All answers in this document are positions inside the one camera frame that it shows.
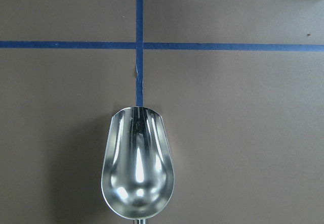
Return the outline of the metal ice scoop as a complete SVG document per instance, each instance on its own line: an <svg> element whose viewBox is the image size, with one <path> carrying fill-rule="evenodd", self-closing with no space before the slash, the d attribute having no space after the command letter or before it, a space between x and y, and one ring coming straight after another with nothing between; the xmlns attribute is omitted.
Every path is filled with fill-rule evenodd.
<svg viewBox="0 0 324 224"><path fill-rule="evenodd" d="M146 107L113 115L101 174L107 206L133 223L147 223L169 203L175 186L162 117Z"/></svg>

